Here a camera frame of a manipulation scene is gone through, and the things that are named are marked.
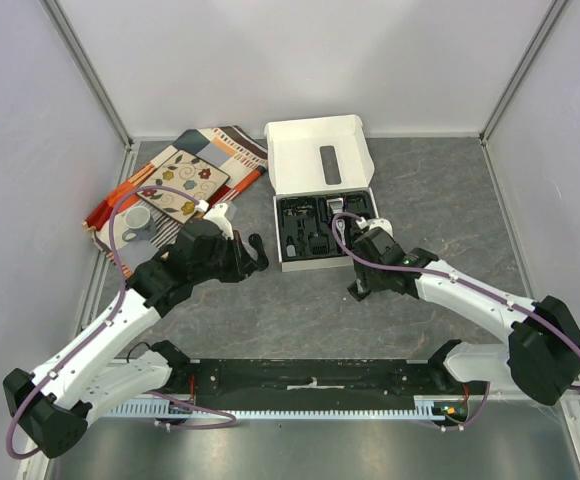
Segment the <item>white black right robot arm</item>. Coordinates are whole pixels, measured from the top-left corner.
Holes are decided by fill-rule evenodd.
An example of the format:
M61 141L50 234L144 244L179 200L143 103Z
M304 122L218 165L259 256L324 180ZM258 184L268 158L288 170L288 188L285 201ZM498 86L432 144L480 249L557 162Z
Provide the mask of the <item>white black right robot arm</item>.
M363 300L391 291L440 305L497 338L490 345L452 341L428 368L437 392L462 383L512 383L530 399L552 406L580 375L580 329L566 304L516 296L463 274L421 248L405 252L381 227L351 246L356 274L350 293Z

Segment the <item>silver black hair clipper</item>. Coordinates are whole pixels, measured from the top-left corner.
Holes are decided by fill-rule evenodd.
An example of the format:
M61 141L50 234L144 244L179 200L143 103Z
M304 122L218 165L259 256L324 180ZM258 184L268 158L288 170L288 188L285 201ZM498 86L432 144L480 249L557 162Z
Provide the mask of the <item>silver black hair clipper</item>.
M345 201L343 197L336 197L326 200L326 205L331 214L330 226L334 229L341 239L342 243L345 244L345 229L346 223L343 217L339 218L339 215L344 211Z

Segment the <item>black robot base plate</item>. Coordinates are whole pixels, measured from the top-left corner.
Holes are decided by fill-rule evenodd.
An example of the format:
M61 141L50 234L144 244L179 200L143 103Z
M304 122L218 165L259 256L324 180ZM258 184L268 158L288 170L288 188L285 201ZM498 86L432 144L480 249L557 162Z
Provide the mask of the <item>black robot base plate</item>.
M471 398L483 382L463 386L439 366L402 359L201 359L175 369L163 394L233 411L406 410L416 396Z

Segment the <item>white cardboard clipper box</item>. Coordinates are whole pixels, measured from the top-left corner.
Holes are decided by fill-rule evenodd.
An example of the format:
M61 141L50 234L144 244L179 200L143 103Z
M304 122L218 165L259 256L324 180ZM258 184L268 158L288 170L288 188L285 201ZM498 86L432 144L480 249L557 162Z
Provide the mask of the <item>white cardboard clipper box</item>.
M344 267L359 216L378 217L374 162L356 115L270 122L265 127L277 252L284 273Z

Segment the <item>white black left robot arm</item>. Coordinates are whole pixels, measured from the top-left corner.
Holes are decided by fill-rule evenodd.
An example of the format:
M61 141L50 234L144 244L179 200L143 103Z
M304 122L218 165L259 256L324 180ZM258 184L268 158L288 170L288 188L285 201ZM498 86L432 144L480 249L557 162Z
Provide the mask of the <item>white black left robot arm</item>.
M6 433L9 456L26 457L14 449L17 428L38 451L56 458L123 402L161 389L181 392L192 374L191 360L167 340L121 367L105 368L131 340L189 299L195 286L209 280L238 283L268 265L260 235L243 241L221 219L186 223L174 243L122 280L115 303L61 351L32 372L16 368L4 378L12 416Z

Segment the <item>black clipper guard comb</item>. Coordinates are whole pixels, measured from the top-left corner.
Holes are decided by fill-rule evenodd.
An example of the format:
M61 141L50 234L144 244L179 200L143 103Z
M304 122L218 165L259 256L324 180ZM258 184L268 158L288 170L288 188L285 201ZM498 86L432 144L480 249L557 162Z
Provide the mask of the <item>black clipper guard comb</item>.
M371 293L371 290L365 289L359 281L354 281L347 288L350 296L357 302L365 300Z

